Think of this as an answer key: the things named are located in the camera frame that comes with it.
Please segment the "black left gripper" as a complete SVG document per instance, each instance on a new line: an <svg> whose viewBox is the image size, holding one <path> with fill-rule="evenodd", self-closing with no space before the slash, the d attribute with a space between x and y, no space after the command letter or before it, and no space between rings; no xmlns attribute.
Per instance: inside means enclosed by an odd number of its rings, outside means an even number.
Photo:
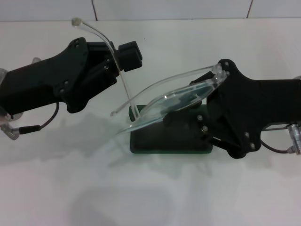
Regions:
<svg viewBox="0 0 301 226"><path fill-rule="evenodd" d="M0 106L21 113L63 102L68 112L81 111L95 95L88 80L93 47L77 38L54 57L7 72L0 85Z"/></svg>

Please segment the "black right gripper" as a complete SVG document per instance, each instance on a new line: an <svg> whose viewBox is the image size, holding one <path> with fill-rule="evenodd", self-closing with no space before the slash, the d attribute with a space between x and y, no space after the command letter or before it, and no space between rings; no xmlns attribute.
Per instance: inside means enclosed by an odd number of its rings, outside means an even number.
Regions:
<svg viewBox="0 0 301 226"><path fill-rule="evenodd" d="M289 127L296 154L301 153L301 81L299 79L253 80L244 76L229 59L218 62L227 78L207 99L212 120L220 123L216 144L234 159L240 159L261 147L261 132L271 125ZM194 85L212 79L209 71L191 81ZM199 113L171 112L163 124L178 136L208 138L209 129Z"/></svg>

